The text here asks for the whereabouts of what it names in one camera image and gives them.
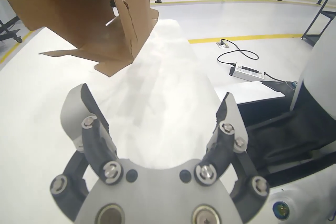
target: white floor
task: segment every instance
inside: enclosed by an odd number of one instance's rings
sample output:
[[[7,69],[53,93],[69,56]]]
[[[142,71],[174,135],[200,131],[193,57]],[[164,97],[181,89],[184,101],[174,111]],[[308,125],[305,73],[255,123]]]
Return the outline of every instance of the white floor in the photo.
[[[218,55],[233,50],[233,47],[221,50],[215,43],[188,45],[186,39],[302,34],[318,11],[318,7],[273,3],[155,8],[160,12],[160,19],[177,20],[181,27],[181,32],[175,33],[169,33],[174,25],[163,27],[161,34],[166,32],[169,37],[156,34],[156,40],[163,39],[164,44],[177,40],[181,49],[172,53],[160,43],[160,51],[153,54],[150,48],[154,45],[146,44],[144,48],[150,56],[145,60],[138,59],[138,63],[136,60],[112,78],[96,72],[93,69],[95,62],[38,55],[42,51],[71,47],[63,39],[50,36],[46,30],[27,40],[26,46],[7,61],[0,71],[0,115],[5,119],[0,123],[0,153],[5,158],[0,177],[6,200],[0,209],[4,223],[27,220],[29,223],[67,223],[53,203],[48,187],[52,178],[63,171],[74,151],[59,122],[62,102],[72,87],[87,82],[92,88],[103,113],[107,114],[115,143],[121,150],[119,155],[128,156],[144,166],[172,166],[203,153],[204,149],[198,151],[198,148],[208,140],[207,130],[211,133],[214,113],[220,103],[213,89],[244,82],[228,76],[228,65],[216,62]],[[321,27],[322,20],[318,25],[316,28]],[[283,80],[298,80],[312,49],[299,38],[239,40],[235,43],[242,49],[256,52],[260,59],[249,60],[236,52],[224,56],[224,61],[264,69]],[[162,69],[173,78],[165,80]],[[169,93],[164,99],[160,95],[162,91]],[[193,127],[197,132],[188,132],[185,127]],[[152,151],[141,152],[143,146]],[[180,153],[169,160],[173,147]],[[189,152],[181,157],[186,147]],[[95,178],[91,174],[88,178],[91,187]],[[223,176],[228,191],[235,178],[232,169]],[[21,206],[21,213],[16,212],[18,200],[25,204]],[[266,207],[253,223],[276,222],[270,208]]]
[[[207,3],[154,6],[160,19],[174,19],[187,39],[263,34],[303,34],[319,6],[282,3]],[[321,15],[311,33],[322,31]]]

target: torn cardboard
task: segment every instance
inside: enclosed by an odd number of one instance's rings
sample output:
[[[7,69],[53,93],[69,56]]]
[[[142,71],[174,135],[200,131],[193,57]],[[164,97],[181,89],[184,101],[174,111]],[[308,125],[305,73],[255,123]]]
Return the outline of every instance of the torn cardboard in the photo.
[[[159,16],[150,8],[150,0],[114,2],[117,17],[110,0],[9,0],[29,30],[48,27],[77,48],[43,54],[99,62],[95,69],[107,76],[134,61]]]

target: cardboard flap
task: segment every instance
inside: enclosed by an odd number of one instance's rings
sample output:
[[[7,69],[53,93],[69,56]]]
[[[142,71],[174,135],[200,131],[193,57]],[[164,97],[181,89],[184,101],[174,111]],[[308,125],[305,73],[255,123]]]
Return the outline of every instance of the cardboard flap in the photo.
[[[101,57],[100,55],[96,55],[93,53],[88,53],[82,50],[60,50],[60,51],[46,51],[44,53],[40,53],[42,55],[46,55],[49,57],[62,57],[62,56],[74,56],[81,57],[85,59],[89,59],[96,62],[104,61],[106,58]]]
[[[106,76],[111,77],[131,63],[132,61],[105,61],[95,65],[94,68]]]
[[[150,9],[150,16],[152,19],[157,20],[159,18],[159,12],[156,9]]]
[[[116,19],[106,26],[107,22],[115,18],[109,0],[9,0],[9,2],[30,30],[48,27],[76,48],[89,44],[91,52],[106,57],[125,54],[125,51],[128,52],[128,56],[131,55],[120,20]]]

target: screw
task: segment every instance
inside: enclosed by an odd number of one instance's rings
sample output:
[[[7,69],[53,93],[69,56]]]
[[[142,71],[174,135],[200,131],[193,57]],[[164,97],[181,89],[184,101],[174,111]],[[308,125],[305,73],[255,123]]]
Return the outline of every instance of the screw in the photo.
[[[235,144],[236,144],[238,147],[242,148],[242,147],[244,147],[244,145],[245,145],[245,141],[244,141],[244,139],[242,139],[241,137],[237,137],[237,139],[235,140]]]
[[[85,126],[90,126],[92,123],[93,123],[94,119],[93,117],[87,117],[85,120],[84,120],[84,125]]]
[[[201,168],[201,177],[203,177],[204,179],[208,178],[210,179],[213,175],[213,171],[211,170],[211,168],[207,165],[202,166]]]
[[[260,196],[267,196],[267,182],[261,176],[255,176],[252,179],[252,187]]]
[[[58,175],[51,184],[50,191],[53,195],[60,194],[67,185],[67,178],[64,175]]]
[[[227,134],[233,134],[234,133],[234,127],[231,124],[226,124],[223,123],[224,121],[222,121],[222,131],[227,133]]]
[[[108,168],[105,169],[104,174],[107,178],[115,178],[115,176],[118,174],[116,165],[110,165]]]
[[[192,224],[220,224],[217,212],[210,206],[196,208],[192,216]]]
[[[91,116],[86,117],[82,122],[82,127],[85,128],[85,129],[92,128],[91,125],[92,125],[93,121],[95,121],[96,119],[97,119],[97,116],[95,116],[95,115],[91,115]]]
[[[265,181],[263,180],[257,180],[256,181],[256,188],[260,191],[260,192],[265,192],[267,189],[267,184]]]

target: yellow floor line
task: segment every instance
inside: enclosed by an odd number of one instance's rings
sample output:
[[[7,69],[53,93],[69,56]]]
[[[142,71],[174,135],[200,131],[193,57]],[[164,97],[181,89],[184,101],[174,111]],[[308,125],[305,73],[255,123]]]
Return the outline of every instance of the yellow floor line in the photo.
[[[236,40],[273,39],[273,38],[297,38],[297,37],[300,38],[301,36],[302,36],[301,33],[298,33],[298,34],[264,34],[264,35],[245,35],[245,36],[189,39],[188,41],[190,44],[197,44],[197,43],[219,42],[221,39],[236,41]]]
[[[22,37],[22,42],[27,39],[29,35],[31,35],[33,32],[28,32],[24,37]],[[7,57],[22,43],[16,43],[12,48],[10,48],[5,55],[0,59],[0,64],[5,61]]]

